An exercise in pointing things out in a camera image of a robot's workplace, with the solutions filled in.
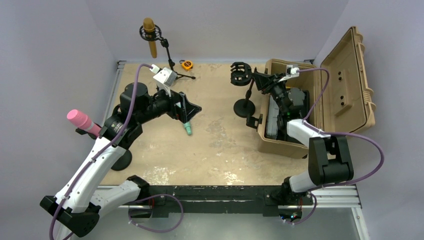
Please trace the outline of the tan plastic case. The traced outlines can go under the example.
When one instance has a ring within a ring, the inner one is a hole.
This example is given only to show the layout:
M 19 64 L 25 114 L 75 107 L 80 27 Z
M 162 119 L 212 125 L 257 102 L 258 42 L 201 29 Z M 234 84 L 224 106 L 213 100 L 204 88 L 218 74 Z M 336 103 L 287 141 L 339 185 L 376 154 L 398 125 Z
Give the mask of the tan plastic case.
M 285 81 L 286 89 L 299 88 L 309 93 L 309 124 L 325 132 L 358 133 L 375 124 L 373 90 L 369 88 L 364 65 L 363 36 L 350 27 L 320 66 L 272 58 L 265 64 L 265 74 L 286 72 L 287 65 L 297 65 L 299 77 Z M 293 159 L 305 158 L 308 149 L 301 143 L 265 137 L 269 94 L 264 94 L 259 119 L 254 120 L 261 153 Z

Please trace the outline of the gold microphone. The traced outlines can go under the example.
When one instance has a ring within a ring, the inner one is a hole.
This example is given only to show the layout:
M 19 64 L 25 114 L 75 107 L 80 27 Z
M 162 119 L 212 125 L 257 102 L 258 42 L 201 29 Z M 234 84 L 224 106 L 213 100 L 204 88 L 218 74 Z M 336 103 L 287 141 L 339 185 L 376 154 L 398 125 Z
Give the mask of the gold microphone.
M 157 58 L 156 25 L 154 21 L 151 18 L 146 17 L 143 20 L 143 29 L 145 32 L 145 37 L 148 40 L 150 54 L 154 59 L 156 59 Z

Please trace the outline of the mint green microphone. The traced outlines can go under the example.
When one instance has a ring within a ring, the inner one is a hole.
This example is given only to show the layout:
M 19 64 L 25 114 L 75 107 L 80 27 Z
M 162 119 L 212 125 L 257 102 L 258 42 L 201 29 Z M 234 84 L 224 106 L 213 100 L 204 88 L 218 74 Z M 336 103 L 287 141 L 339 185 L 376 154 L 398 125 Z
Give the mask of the mint green microphone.
M 192 134 L 193 134 L 193 132 L 192 132 L 192 125 L 191 125 L 191 123 L 188 121 L 188 122 L 186 122 L 186 123 L 184 123 L 183 124 L 183 127 L 184 127 L 184 129 L 185 129 L 185 131 L 186 131 L 186 133 L 189 135 L 189 136 L 191 136 Z

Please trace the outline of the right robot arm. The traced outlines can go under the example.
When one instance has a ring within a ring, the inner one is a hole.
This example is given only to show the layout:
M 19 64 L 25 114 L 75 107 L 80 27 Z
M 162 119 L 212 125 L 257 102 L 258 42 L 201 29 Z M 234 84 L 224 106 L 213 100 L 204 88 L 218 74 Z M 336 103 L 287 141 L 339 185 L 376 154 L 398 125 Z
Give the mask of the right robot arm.
M 307 170 L 287 177 L 279 191 L 269 194 L 273 201 L 288 204 L 308 191 L 349 181 L 354 176 L 346 137 L 324 133 L 310 125 L 304 112 L 305 93 L 299 88 L 286 88 L 285 81 L 299 73 L 299 68 L 292 67 L 285 73 L 271 75 L 255 70 L 252 74 L 257 89 L 269 94 L 278 108 L 275 121 L 278 131 L 308 148 Z

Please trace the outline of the grey box in case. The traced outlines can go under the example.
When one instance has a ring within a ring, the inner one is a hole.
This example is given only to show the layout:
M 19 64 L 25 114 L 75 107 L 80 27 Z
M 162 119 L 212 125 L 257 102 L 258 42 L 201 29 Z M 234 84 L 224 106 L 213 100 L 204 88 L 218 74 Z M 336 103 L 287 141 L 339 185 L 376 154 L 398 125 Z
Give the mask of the grey box in case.
M 265 126 L 265 137 L 268 139 L 276 140 L 278 138 L 278 116 L 280 113 L 280 109 L 273 99 L 273 97 L 269 96 L 269 104 L 268 104 L 268 113 L 266 118 L 266 126 Z

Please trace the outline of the black tray in case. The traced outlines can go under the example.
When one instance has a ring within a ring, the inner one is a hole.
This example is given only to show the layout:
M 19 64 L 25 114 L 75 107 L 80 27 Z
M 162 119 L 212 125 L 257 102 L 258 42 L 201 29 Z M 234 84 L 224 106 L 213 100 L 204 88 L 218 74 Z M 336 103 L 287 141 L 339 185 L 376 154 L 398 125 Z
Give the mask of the black tray in case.
M 309 92 L 297 87 L 288 88 L 277 102 L 279 112 L 277 116 L 277 140 L 300 144 L 298 140 L 289 136 L 288 122 L 296 119 L 303 119 L 308 113 Z

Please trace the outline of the orange tape measure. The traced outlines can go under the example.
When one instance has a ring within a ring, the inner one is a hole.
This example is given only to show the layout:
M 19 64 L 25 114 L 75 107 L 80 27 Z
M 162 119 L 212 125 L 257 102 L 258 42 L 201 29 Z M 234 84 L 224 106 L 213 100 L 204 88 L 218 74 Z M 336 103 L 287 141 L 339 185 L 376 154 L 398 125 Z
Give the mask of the orange tape measure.
M 185 71 L 190 71 L 194 67 L 193 62 L 190 60 L 180 60 L 179 63 Z

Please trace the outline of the black tripod microphone stand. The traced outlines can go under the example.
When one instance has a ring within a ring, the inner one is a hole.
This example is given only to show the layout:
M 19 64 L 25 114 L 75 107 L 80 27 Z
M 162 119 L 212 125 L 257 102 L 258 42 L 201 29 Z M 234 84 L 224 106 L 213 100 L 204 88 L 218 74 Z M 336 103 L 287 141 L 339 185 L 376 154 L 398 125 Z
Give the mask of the black tripod microphone stand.
M 143 40 L 149 42 L 147 40 L 147 38 L 146 38 L 145 30 L 143 28 L 143 24 L 142 24 L 142 26 L 140 26 L 138 32 L 139 32 L 140 37 Z M 155 34 L 156 34 L 156 39 L 155 39 L 156 45 L 157 45 L 157 42 L 159 42 L 160 45 L 161 45 L 161 47 L 164 48 L 165 51 L 166 51 L 168 68 L 177 73 L 176 81 L 177 80 L 180 80 L 180 79 L 184 79 L 184 78 L 191 79 L 191 80 L 196 80 L 197 78 L 195 76 L 190 76 L 190 75 L 182 74 L 182 73 L 179 73 L 179 72 L 175 71 L 175 65 L 176 65 L 176 63 L 171 58 L 171 54 L 170 54 L 170 50 L 169 50 L 169 47 L 170 47 L 169 41 L 168 41 L 167 38 L 163 37 L 161 28 L 158 25 L 156 25 L 156 24 L 155 24 Z

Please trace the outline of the pink microphone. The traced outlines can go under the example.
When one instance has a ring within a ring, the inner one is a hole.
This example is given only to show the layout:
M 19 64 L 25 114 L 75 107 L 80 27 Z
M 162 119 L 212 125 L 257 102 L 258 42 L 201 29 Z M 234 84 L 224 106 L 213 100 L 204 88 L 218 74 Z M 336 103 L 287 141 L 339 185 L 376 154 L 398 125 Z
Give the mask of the pink microphone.
M 101 127 L 92 121 L 84 112 L 78 109 L 72 109 L 67 113 L 66 117 L 78 129 L 92 134 L 96 138 L 100 136 Z

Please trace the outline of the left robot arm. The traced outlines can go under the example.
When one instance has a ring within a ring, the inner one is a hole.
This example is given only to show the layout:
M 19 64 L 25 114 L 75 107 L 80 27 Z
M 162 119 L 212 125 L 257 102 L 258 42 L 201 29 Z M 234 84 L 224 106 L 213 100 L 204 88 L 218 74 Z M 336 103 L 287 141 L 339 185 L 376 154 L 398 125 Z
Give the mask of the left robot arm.
M 103 195 L 96 193 L 108 171 L 142 134 L 142 125 L 162 115 L 187 123 L 202 110 L 183 92 L 159 89 L 149 95 L 141 82 L 128 84 L 119 100 L 71 180 L 56 195 L 46 195 L 40 202 L 54 221 L 78 237 L 90 233 L 101 217 L 118 206 L 131 202 L 142 205 L 151 198 L 150 185 L 136 175 Z

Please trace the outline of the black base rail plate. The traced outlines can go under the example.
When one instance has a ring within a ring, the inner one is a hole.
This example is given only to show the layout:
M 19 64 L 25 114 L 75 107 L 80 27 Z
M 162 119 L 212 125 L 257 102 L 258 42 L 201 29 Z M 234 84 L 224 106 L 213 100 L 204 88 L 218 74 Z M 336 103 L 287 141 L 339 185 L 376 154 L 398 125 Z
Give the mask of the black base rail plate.
M 151 185 L 132 203 L 151 207 L 154 218 L 180 212 L 278 217 L 285 206 L 311 207 L 313 200 L 282 185 Z

